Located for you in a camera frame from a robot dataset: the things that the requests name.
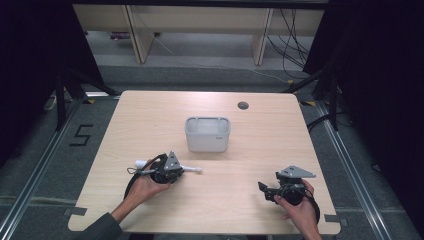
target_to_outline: wooden table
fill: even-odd
[[[249,108],[241,110],[239,102]],[[184,124],[190,116],[220,116],[231,121],[228,150],[188,150]],[[122,223],[127,232],[196,234],[294,234],[282,221],[283,208],[266,201],[258,181],[278,187],[275,172],[295,165],[317,175],[309,182],[321,208],[319,230],[337,234],[335,215],[296,97],[276,93],[152,92],[122,94],[94,160],[69,228],[81,231],[122,200],[136,159],[173,150],[186,172],[172,187],[139,206]]]

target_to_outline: gray carpet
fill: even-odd
[[[118,91],[280,92],[288,87],[287,80],[293,79],[284,71],[260,71],[261,74],[277,76],[283,81],[248,70],[235,69],[101,66],[100,71],[105,83]],[[301,72],[289,73],[297,77],[306,76]],[[313,85],[298,91],[296,96],[300,101],[312,99]],[[87,91],[96,91],[91,86],[84,88]],[[76,235],[68,230],[69,217],[64,213],[67,208],[74,206],[79,196],[116,104],[117,100],[95,100],[93,104],[80,106],[12,239],[72,239]],[[301,110],[305,124],[319,117],[316,107],[301,106]],[[22,154],[10,159],[0,169],[0,217],[5,217],[12,204],[11,199],[20,193],[31,170],[40,159],[53,134],[55,119],[55,111],[41,116],[34,130],[21,145]],[[340,115],[338,122],[339,134],[393,238],[420,239],[385,179],[370,168],[372,158],[355,128],[351,126],[349,118]],[[85,146],[71,146],[84,141],[75,137],[80,125],[92,125],[82,128],[80,132],[90,135],[90,139]],[[325,239],[376,239],[323,124],[317,125],[310,135],[337,214],[348,223],[342,226],[340,234],[325,236]],[[301,237],[274,236],[274,239],[300,240]]]

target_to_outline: sleeve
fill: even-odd
[[[122,234],[118,222],[110,215],[104,214],[87,227],[75,240],[115,240]]]

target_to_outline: black wall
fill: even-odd
[[[424,238],[424,5],[371,1],[360,11],[360,37],[338,84],[373,158]],[[337,19],[344,18],[343,12],[327,16],[311,49],[310,71],[328,59],[323,49],[334,45],[323,39],[334,34],[333,27],[340,30]]]
[[[1,167],[43,112],[61,67],[103,81],[71,4],[1,1],[0,29]]]

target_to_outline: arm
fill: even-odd
[[[85,229],[77,240],[113,240],[122,234],[121,223],[137,206],[148,201],[159,192],[169,189],[170,184],[158,184],[150,176],[140,176],[132,185],[127,197],[113,210],[106,213]]]
[[[314,193],[314,188],[311,184],[309,184],[306,180],[303,180],[303,184],[312,194]],[[274,199],[286,210],[282,219],[286,220],[290,218],[305,240],[321,239],[318,231],[315,210],[307,198],[304,197],[302,202],[297,206],[291,205],[284,198],[281,198],[278,195],[275,195]]]

